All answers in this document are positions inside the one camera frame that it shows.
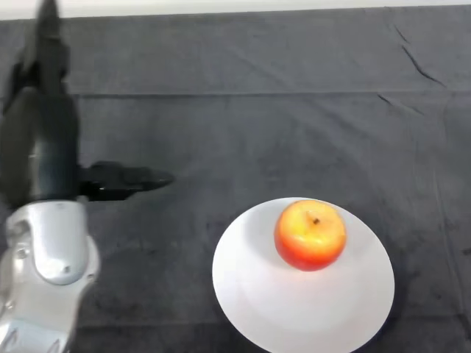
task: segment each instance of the round plate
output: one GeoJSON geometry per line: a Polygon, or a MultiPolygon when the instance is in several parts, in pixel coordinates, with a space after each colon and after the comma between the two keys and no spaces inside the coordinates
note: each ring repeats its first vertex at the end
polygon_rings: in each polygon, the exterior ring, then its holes
{"type": "Polygon", "coordinates": [[[391,262],[375,233],[331,205],[347,228],[338,260],[319,271],[286,264],[275,249],[275,224],[302,198],[246,211],[224,232],[213,260],[213,285],[225,315],[246,338],[272,353],[349,353],[383,326],[394,297],[391,262]]]}

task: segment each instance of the table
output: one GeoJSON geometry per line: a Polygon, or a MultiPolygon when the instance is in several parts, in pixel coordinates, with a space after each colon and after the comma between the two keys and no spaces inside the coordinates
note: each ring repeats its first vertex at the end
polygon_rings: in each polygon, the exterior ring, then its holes
{"type": "MultiPolygon", "coordinates": [[[[355,213],[391,257],[391,318],[359,353],[471,352],[470,18],[410,7],[65,21],[82,163],[177,176],[88,204],[103,267],[73,352],[261,352],[221,312],[212,257],[237,215],[286,196],[355,213]]],[[[0,23],[1,82],[26,25],[0,23]]]]}

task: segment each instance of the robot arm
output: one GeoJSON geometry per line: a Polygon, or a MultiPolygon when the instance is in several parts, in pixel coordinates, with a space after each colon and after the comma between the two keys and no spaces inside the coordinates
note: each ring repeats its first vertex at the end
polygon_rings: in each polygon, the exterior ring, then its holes
{"type": "Polygon", "coordinates": [[[79,119],[63,79],[68,48],[54,0],[44,0],[7,83],[0,189],[13,214],[0,262],[0,353],[63,353],[82,297],[99,274],[80,195],[124,200],[173,178],[148,168],[78,163],[79,119]]]}

